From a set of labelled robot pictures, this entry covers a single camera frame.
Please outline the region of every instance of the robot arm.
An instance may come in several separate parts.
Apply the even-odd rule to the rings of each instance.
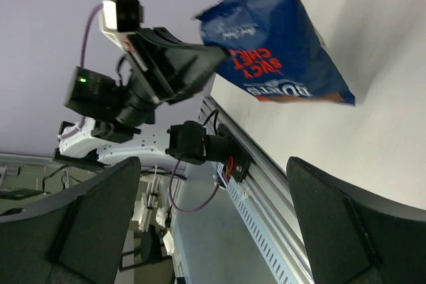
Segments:
[[[138,148],[140,153],[143,143],[137,127],[154,124],[155,109],[162,103],[174,104],[200,92],[229,56],[221,47],[183,43],[164,27],[140,28],[142,7],[137,0],[105,0],[99,10],[100,29],[124,51],[123,57],[131,66],[130,77],[126,84],[117,84],[115,79],[83,65],[76,67],[65,106],[83,119],[78,124],[62,123],[59,148],[53,157],[91,170],[118,162],[105,156],[105,151],[128,157]],[[191,139],[188,130],[193,129],[199,133],[196,143],[192,143],[196,150],[185,150],[191,153],[185,156],[179,137]],[[206,160],[206,133],[200,124],[174,126],[169,133],[169,149],[146,145],[150,150],[146,153],[157,152],[163,158],[170,158],[169,154],[196,164]]]

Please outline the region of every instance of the white wall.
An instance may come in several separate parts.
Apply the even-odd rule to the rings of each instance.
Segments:
[[[62,120],[79,116],[62,106],[90,10],[101,0],[0,0],[0,152],[51,155]],[[192,16],[217,0],[140,0],[146,26],[200,41]],[[116,76],[119,49],[93,26],[86,66]],[[158,127],[195,118],[201,99],[156,113]]]
[[[259,103],[220,78],[212,96],[284,169],[298,156],[426,209],[426,0],[302,3],[361,102]]]

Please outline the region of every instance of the aluminum rail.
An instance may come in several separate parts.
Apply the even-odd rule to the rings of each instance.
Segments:
[[[218,109],[223,123],[253,159],[239,184],[227,185],[236,209],[279,284],[314,283],[285,172],[211,98],[205,98],[199,121]],[[213,121],[206,127],[213,134]]]

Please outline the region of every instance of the purple wall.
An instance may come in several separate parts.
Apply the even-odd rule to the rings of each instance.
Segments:
[[[0,0],[0,152],[51,155],[62,120],[79,116],[63,107],[85,21],[101,0]],[[199,42],[192,16],[218,0],[140,0],[145,26],[164,26]],[[120,51],[93,25],[86,66],[115,77]],[[158,129],[195,118],[201,97],[158,109]]]

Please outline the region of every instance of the logo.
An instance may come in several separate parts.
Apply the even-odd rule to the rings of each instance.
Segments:
[[[290,79],[269,80],[264,83],[243,83],[254,96],[267,94],[281,96],[312,96],[305,84]]]
[[[233,27],[225,27],[223,22],[219,22],[216,32],[222,35],[222,39],[239,39],[245,35],[254,36],[256,34],[257,23],[243,23]]]

